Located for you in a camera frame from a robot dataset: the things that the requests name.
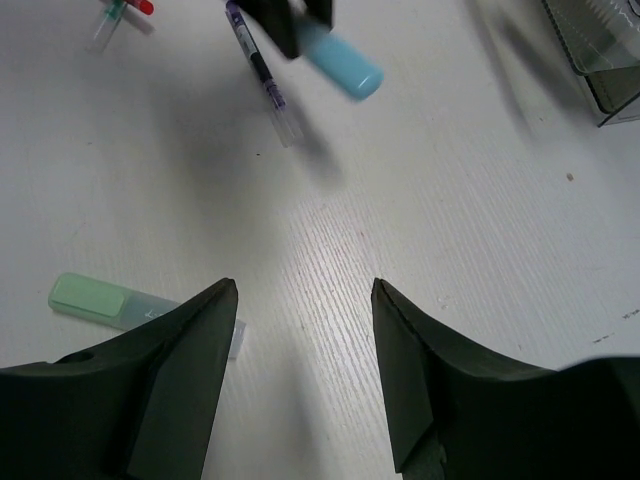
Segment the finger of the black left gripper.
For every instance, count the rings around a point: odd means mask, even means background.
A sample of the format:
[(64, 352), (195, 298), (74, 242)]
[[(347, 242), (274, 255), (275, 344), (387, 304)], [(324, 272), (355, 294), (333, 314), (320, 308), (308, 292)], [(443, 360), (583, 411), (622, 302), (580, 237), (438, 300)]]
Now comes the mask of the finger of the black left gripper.
[(305, 0), (306, 15), (327, 28), (333, 29), (333, 0)]
[(294, 11), (288, 0), (239, 0), (237, 4), (261, 26), (287, 59), (299, 57)]

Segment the clear drawer organizer box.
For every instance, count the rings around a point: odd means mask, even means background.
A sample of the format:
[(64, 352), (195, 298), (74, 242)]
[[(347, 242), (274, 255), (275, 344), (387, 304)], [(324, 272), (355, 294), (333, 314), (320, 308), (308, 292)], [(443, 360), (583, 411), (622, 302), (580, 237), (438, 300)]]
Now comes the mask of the clear drawer organizer box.
[(599, 126), (639, 119), (639, 3), (542, 3), (572, 70), (586, 84)]

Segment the green highlighter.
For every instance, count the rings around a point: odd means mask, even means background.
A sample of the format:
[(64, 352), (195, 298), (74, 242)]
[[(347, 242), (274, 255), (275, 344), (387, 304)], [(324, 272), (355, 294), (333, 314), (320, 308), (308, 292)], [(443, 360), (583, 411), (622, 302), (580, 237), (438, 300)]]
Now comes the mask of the green highlighter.
[(63, 273), (49, 293), (48, 305), (63, 315), (129, 331), (181, 307), (182, 303), (91, 277)]

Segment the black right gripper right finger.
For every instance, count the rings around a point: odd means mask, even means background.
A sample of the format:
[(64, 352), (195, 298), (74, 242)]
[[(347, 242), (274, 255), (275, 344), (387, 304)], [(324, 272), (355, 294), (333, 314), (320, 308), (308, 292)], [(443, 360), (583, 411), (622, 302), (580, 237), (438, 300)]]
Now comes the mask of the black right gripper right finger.
[(510, 358), (372, 288), (394, 467), (405, 479), (635, 479), (639, 361)]

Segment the blue highlighter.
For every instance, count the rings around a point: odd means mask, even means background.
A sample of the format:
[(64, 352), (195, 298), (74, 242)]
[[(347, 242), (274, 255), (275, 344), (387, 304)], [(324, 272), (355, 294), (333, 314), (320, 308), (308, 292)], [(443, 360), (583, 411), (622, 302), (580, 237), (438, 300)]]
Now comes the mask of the blue highlighter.
[(296, 35), (301, 55), (352, 100), (363, 101), (382, 85), (382, 69), (326, 27), (299, 17)]

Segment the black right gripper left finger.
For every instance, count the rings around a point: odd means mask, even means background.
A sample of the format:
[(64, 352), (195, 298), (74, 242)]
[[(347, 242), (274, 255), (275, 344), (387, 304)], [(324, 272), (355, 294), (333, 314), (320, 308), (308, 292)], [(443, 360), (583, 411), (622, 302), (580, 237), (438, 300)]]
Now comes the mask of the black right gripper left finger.
[(2, 477), (200, 478), (236, 312), (224, 278), (108, 341), (3, 369)]

